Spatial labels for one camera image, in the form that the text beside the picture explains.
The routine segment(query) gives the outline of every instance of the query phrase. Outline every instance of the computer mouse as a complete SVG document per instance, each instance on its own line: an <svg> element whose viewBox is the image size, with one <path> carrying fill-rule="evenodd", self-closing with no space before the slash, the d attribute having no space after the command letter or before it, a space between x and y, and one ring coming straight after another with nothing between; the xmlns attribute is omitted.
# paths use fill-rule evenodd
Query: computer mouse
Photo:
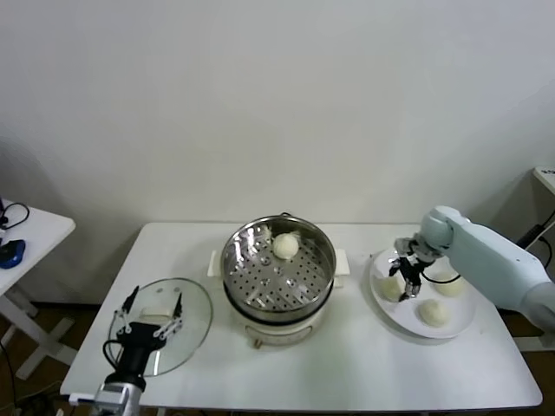
<svg viewBox="0 0 555 416"><path fill-rule="evenodd" d="M0 247L0 269L11 269L23 260L25 240L12 240Z"/></svg>

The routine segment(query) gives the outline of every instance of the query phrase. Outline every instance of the white wall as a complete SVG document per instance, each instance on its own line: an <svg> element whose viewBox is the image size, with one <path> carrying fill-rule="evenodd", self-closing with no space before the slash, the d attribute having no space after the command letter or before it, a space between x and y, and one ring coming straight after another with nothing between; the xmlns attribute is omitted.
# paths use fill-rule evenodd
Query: white wall
<svg viewBox="0 0 555 416"><path fill-rule="evenodd" d="M154 220L415 222L442 203L524 230L523 175L555 164L554 12L2 1L0 193L78 227L26 288L98 302Z"/></svg>

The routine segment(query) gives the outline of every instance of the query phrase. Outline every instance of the metal rim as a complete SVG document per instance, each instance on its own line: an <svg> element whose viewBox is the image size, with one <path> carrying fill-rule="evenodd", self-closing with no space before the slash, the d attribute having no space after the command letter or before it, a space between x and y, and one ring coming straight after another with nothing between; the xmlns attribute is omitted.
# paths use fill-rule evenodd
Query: metal rim
<svg viewBox="0 0 555 416"><path fill-rule="evenodd" d="M276 223L276 222L281 222L282 224L290 224L291 228L293 229L298 228L301 231L301 233L303 232L303 230L305 230L305 232L309 232L314 236L314 238L318 241L318 244L314 244L314 240L312 238L308 238L307 240L304 240L301 250L305 250L305 253L308 253L307 251L308 249L313 250L314 252L309 254L313 256L318 256L318 254L323 255L321 257L321 260L323 263L318 262L318 263L311 264L310 270L312 270L313 266L317 266L320 269L320 272L318 273L316 271L313 271L312 272L312 274L314 274L313 277L315 279L319 278L321 281L323 279L324 281L321 282L321 285L319 287L316 286L314 288L314 289L319 288L317 291L317 294L316 294L316 291L314 292L314 294L309 293L307 289L306 294L311 295L310 302L302 301L298 305L292 305L290 303L289 305L281 305L281 308L279 308L278 304L275 304L275 306L277 306L277 310L275 310L276 308L273 308L274 310L265 310L264 308L266 307L262 305L262 303L260 304L263 307L260 308L258 307L257 304L253 306L248 302L241 302L240 298L236 298L238 294L236 293L238 291L238 288L233 289L232 287L234 283L241 284L241 279L243 278L243 275L240 274L239 275L240 278L237 278L237 281L235 281L233 277L230 277L230 276L233 276L232 274L233 272L232 270L228 271L228 267L230 266L230 260L229 260L229 257L227 256L229 255L228 253L229 248L232 247L233 245L237 246L237 244L239 244L239 250L244 249L245 246L244 246L244 243L242 243L242 240L245 240L245 232L248 232L250 229L258 229L258 236L257 237L255 236L255 239L259 241L258 239L260 238L260 234L259 234L260 227L263 225L270 225L271 223ZM264 249L266 250L266 243L264 243L264 240L263 240L263 244L264 244ZM250 221L247 224L242 225L237 230L235 230L235 232L233 232L232 235L226 240L224 247L225 248L222 251L222 256L220 257L219 262L220 262L220 269L222 270L222 274L224 275L225 293L227 298L230 300L230 303L232 304L232 306L245 317L248 317L249 319L252 319L255 322L259 322L263 324L287 325L287 324L291 324L292 322L300 322L306 319L308 316L315 313L316 310L319 310L321 304L324 304L327 302L330 292L333 288L333 279L334 279L334 273L335 273L335 267L336 267L336 253L333 248L333 244L328 238L328 236L318 226L314 225L313 223L301 218L292 217L290 214L287 214L287 213L284 213L282 215L271 215L271 216L257 218ZM248 269L253 267L253 263L252 262L248 263L248 262L249 260L253 260L253 259L256 260L256 255L255 257L251 257L249 255L246 255L246 253L243 254L243 256L239 259L239 261L243 265L240 265L239 263L236 264L235 270L238 270L237 266L239 266L240 269L238 270L238 273L241 273L241 272L245 273L246 271L248 271L250 275L251 272ZM305 263L303 263L304 267L306 267L306 263L310 264L310 259L307 259L304 261L305 261ZM257 279L256 271L253 270L253 272L254 272L253 273L254 276L248 276L248 278L253 277L253 279L256 280ZM282 321L281 320L282 318L280 318L279 316L285 316L286 314L292 314L294 315L294 317L291 317L290 319L284 318L284 321Z"/></svg>
<svg viewBox="0 0 555 416"><path fill-rule="evenodd" d="M311 316L313 316L317 311L319 311L328 301L328 299L330 298L331 295L331 291L333 290L333 281L331 283L331 287L330 290L328 290L327 296L317 305L317 308L313 309L310 313L307 313L306 315L290 320L290 321L283 321L283 322L273 322L273 321L265 321L263 319L257 318L256 316L252 316L252 315L248 315L248 313L241 309L237 303L233 300L233 298L230 296L229 291L227 290L227 287L224 284L224 292L225 295L227 296L227 299L229 300L229 303L235 308L235 310L237 310L242 316L244 316L245 318L256 322L256 323L260 323L262 325L267 325L270 327L283 327L286 325L292 325L295 323L299 323L302 321L306 321L307 319L309 319Z"/></svg>

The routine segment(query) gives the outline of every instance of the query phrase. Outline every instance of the robotic arm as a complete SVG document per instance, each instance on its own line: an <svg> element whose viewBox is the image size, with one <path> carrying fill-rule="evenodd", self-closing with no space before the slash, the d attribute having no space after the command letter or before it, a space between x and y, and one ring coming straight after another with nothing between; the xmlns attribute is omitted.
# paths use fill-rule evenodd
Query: robotic arm
<svg viewBox="0 0 555 416"><path fill-rule="evenodd" d="M109 343L121 345L120 359L110 362L114 372L104 380L94 397L77 398L76 403L72 403L92 403L92 416L139 416L140 396L147 386L143 374L148 357L153 351L166 346L167 341L183 326L181 294L171 319L166 323L157 324L142 320L130 322L129 310L138 292L139 286L127 297L121 308L115 311L115 315L123 320L124 325L118 330L117 339L107 341L103 346L106 348Z"/></svg>
<svg viewBox="0 0 555 416"><path fill-rule="evenodd" d="M546 332L555 332L555 284L541 262L493 230L470 222L460 212L437 206L411 238L395 240L404 298L415 297L420 274L447 256L453 268L496 306L516 310Z"/></svg>

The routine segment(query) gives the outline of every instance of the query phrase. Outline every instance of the table leg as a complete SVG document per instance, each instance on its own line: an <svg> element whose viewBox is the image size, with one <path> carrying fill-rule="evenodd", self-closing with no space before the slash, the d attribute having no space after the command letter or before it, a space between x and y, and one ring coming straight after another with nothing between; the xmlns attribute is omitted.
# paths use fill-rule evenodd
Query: table leg
<svg viewBox="0 0 555 416"><path fill-rule="evenodd" d="M77 351L61 344L58 342L58 339L60 339L71 325L73 325L72 320L63 318L58 322L54 330L48 334L6 296L0 296L0 314L4 315L39 345L36 351L17 371L16 375L18 378L26 380L47 355L64 364L71 365L73 359L77 355Z"/></svg>
<svg viewBox="0 0 555 416"><path fill-rule="evenodd" d="M17 286L12 286L10 291L6 292L5 295L19 308L27 312L27 315L34 318L38 314L38 309L30 302L27 296L17 288Z"/></svg>

